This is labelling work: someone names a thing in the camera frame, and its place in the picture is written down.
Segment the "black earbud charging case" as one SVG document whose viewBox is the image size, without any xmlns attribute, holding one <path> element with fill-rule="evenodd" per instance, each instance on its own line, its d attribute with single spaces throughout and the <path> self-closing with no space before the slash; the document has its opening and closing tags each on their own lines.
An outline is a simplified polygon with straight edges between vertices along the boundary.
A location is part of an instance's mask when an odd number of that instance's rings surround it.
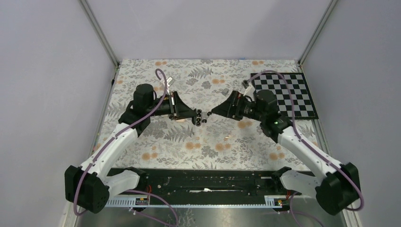
<svg viewBox="0 0 401 227">
<path fill-rule="evenodd" d="M 201 126 L 202 124 L 202 110 L 197 109 L 196 110 L 196 117 L 195 117 L 195 125 L 196 126 Z"/>
</svg>

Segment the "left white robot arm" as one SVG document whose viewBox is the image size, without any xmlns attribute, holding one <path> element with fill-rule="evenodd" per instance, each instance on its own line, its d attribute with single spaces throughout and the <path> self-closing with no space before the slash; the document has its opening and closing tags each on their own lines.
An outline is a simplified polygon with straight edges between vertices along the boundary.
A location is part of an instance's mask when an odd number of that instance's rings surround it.
<svg viewBox="0 0 401 227">
<path fill-rule="evenodd" d="M 176 91 L 157 97 L 150 84 L 138 85 L 108 141 L 80 166 L 66 169 L 66 200 L 92 213 L 99 213 L 108 200 L 118 194 L 128 190 L 142 194 L 147 187 L 143 171 L 128 167 L 115 175 L 109 175 L 109 172 L 122 152 L 148 127 L 150 118 L 164 115 L 171 120 L 190 118 L 194 121 L 197 113 L 181 100 Z"/>
</svg>

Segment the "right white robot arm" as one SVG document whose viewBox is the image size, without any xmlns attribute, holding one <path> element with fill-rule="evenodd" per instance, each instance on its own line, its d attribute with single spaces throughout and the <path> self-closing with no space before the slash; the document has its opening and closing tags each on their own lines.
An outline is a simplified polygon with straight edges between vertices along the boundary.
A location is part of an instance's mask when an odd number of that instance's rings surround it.
<svg viewBox="0 0 401 227">
<path fill-rule="evenodd" d="M 237 121 L 244 117 L 259 121 L 264 135 L 293 153 L 313 173 L 310 176 L 290 168 L 280 169 L 277 178 L 271 182 L 274 193 L 300 192 L 315 198 L 331 215 L 348 210 L 357 200 L 361 206 L 364 205 L 356 166 L 352 163 L 344 165 L 307 142 L 305 136 L 297 131 L 295 123 L 280 113 L 273 92 L 261 90 L 251 100 L 238 91 L 232 91 L 227 100 L 212 108 L 211 112 Z"/>
</svg>

